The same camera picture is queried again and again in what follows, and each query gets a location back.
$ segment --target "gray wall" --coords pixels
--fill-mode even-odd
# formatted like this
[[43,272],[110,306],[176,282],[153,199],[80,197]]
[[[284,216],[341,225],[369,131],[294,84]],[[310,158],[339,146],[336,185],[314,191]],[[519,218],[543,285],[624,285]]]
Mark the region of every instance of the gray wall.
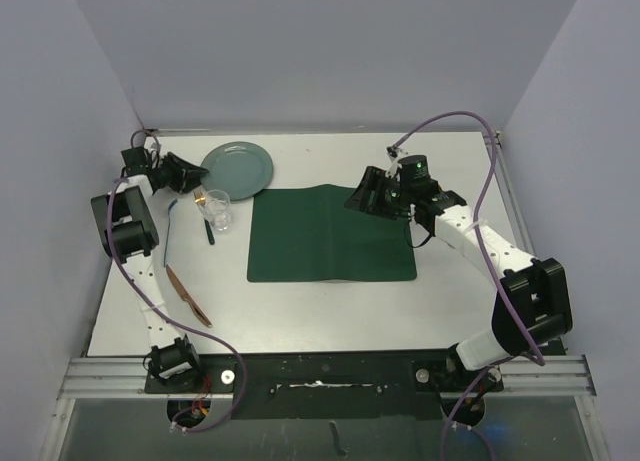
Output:
[[[152,127],[504,127],[575,0],[78,0]],[[464,124],[458,120],[456,126]]]
[[106,272],[89,198],[137,121],[75,0],[0,0],[0,458],[37,459]]
[[638,0],[578,0],[506,129],[537,254],[569,274],[613,459],[640,452]]

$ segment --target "green placemat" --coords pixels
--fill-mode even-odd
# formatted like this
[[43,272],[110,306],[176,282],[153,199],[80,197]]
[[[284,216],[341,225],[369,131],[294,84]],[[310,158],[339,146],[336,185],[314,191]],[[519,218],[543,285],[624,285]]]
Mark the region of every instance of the green placemat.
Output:
[[256,195],[247,279],[287,281],[409,281],[413,249],[403,223],[349,210],[353,188],[324,184],[267,189]]

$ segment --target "plate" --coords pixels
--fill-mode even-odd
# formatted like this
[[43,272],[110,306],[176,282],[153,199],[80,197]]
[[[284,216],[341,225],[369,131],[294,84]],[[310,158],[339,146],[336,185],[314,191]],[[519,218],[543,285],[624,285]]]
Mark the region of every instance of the plate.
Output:
[[207,191],[221,189],[231,201],[258,194],[273,178],[273,161],[264,148],[236,141],[223,144],[207,154],[201,166],[209,170],[202,178]]

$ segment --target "white tabletop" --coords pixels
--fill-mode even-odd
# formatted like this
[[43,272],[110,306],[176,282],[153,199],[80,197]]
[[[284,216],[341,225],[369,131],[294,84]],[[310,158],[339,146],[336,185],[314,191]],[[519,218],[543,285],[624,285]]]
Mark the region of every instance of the white tabletop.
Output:
[[[224,143],[253,142],[273,158],[270,188],[305,188],[325,183],[357,186],[366,166],[388,167],[385,148],[400,136],[176,136],[160,140],[163,152],[172,151],[196,164]],[[489,168],[480,133],[417,134],[403,147],[410,154],[426,154],[431,175],[443,189],[456,191],[470,205],[475,203]],[[178,197],[171,213],[168,263],[211,319],[210,332],[241,352],[447,348],[489,323],[495,288],[438,239],[415,250],[418,277],[413,281],[249,283],[253,201],[232,206],[232,228],[216,234],[216,244],[210,246],[193,196],[167,191],[156,193],[150,201],[161,238],[154,266],[159,271],[162,265],[161,226],[166,223],[166,207]],[[515,242],[495,181],[481,217]],[[420,227],[412,228],[412,235],[414,242],[425,236]],[[165,283],[161,288],[174,319],[206,330],[170,286]],[[189,338],[201,354],[225,352],[208,339],[195,335]],[[88,354],[131,356],[148,351],[147,329],[136,294],[112,266]]]

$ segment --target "brown knife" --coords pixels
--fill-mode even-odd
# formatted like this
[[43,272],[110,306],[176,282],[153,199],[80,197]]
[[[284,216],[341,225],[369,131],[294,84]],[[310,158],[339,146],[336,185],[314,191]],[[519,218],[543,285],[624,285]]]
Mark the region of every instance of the brown knife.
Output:
[[193,311],[193,314],[196,316],[196,318],[198,318],[198,321],[204,324],[207,328],[213,326],[211,324],[211,321],[209,321],[209,318],[207,318],[207,315],[204,314],[204,312],[200,309],[200,306],[198,306],[191,295],[187,293],[187,290],[184,288],[184,286],[176,276],[176,273],[173,272],[169,265],[167,265],[167,276],[169,276],[169,281],[171,281],[171,284],[178,293],[178,296],[180,296],[180,299],[182,299],[189,305],[191,311]]

